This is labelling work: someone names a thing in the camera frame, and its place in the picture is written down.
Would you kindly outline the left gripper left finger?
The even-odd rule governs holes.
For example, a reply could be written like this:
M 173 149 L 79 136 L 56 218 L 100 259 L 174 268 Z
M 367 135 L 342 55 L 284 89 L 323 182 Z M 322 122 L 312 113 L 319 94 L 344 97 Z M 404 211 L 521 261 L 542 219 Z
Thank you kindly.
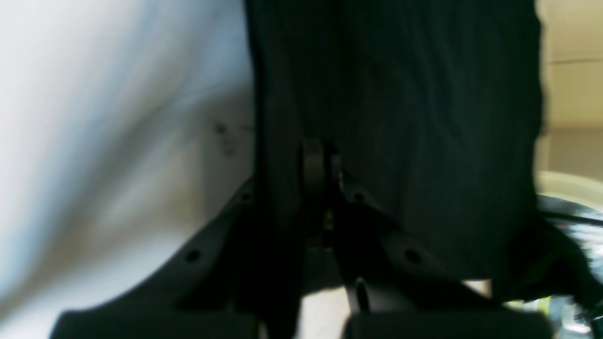
M 52 339 L 255 339 L 258 320 L 234 310 L 235 253 L 253 203 L 247 180 L 220 214 L 161 268 L 97 307 L 62 313 Z

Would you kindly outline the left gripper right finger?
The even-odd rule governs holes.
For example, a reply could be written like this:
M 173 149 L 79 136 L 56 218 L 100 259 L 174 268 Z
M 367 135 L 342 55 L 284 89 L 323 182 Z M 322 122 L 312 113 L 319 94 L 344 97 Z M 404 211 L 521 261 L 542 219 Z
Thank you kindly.
M 437 260 L 345 183 L 319 139 L 301 145 L 306 245 L 333 257 L 351 315 L 345 339 L 551 339 L 545 316 L 515 311 L 452 278 Z

